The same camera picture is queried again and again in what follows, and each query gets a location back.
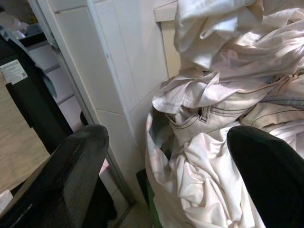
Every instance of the floor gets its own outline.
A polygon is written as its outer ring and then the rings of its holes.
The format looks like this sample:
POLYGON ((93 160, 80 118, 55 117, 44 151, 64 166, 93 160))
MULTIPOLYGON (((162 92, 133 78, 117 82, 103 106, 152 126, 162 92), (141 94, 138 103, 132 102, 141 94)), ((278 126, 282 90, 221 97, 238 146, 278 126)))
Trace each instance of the floor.
POLYGON ((115 208, 117 219, 108 223, 108 228, 151 228, 152 218, 146 206, 135 204, 130 207, 118 189, 111 173, 111 167, 105 160, 99 172, 99 177, 110 193, 115 208))

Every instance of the laundry pile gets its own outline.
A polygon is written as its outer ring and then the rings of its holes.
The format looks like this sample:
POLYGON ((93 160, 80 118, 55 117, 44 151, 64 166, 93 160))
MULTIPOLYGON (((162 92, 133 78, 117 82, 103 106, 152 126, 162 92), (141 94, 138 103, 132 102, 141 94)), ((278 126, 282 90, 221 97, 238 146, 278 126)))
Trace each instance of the laundry pile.
POLYGON ((148 116, 146 170, 164 228, 263 228, 233 162, 237 125, 304 158, 304 1, 179 0, 179 75, 148 116))

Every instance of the green object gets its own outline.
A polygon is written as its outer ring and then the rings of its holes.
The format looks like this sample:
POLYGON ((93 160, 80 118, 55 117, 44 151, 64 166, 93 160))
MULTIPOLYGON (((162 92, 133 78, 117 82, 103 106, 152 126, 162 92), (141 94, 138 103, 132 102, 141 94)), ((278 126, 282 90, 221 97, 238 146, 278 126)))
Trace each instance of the green object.
POLYGON ((156 207, 155 207, 155 204, 154 204, 154 200, 153 200, 154 192, 153 192, 153 190, 151 188, 151 185, 148 181, 147 181, 147 188, 148 188, 150 212, 151 212, 151 215, 152 215, 154 228, 163 228, 162 225, 161 225, 161 222, 159 220, 158 213, 157 213, 157 210, 156 210, 156 207))

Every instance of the white label sticker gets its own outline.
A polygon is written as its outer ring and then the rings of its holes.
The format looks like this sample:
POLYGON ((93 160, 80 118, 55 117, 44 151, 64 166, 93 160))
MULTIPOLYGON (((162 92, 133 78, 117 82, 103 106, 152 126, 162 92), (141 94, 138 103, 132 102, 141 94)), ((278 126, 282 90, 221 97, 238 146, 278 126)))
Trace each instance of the white label sticker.
POLYGON ((0 66, 0 70, 4 75, 6 83, 15 84, 28 77, 18 60, 0 66))

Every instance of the product label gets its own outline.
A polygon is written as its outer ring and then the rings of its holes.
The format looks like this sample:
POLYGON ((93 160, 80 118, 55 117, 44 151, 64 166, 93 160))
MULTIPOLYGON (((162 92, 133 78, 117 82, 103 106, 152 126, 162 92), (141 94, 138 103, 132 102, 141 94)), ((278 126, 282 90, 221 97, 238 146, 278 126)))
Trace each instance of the product label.
POLYGON ((0 66, 0 71, 3 73, 6 83, 15 84, 28 77, 18 60, 0 66))

